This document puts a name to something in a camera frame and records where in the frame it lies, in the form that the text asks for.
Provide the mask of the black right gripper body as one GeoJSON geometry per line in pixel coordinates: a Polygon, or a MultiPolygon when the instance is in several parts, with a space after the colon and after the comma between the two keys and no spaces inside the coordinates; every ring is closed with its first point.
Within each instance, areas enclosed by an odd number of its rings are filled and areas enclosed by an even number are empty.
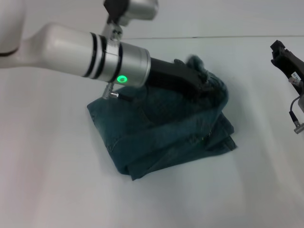
{"type": "Polygon", "coordinates": [[[285,59],[285,71],[283,72],[287,78],[293,78],[296,73],[296,79],[304,81],[304,62],[297,58],[291,51],[285,49],[285,56],[277,58],[285,59]]]}

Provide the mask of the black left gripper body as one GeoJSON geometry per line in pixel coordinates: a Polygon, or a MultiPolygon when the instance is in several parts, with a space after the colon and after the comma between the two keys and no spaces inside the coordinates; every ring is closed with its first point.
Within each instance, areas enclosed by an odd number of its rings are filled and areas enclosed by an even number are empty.
{"type": "Polygon", "coordinates": [[[152,58],[146,85],[183,95],[205,95],[214,91],[206,76],[178,60],[169,63],[152,58]]]}

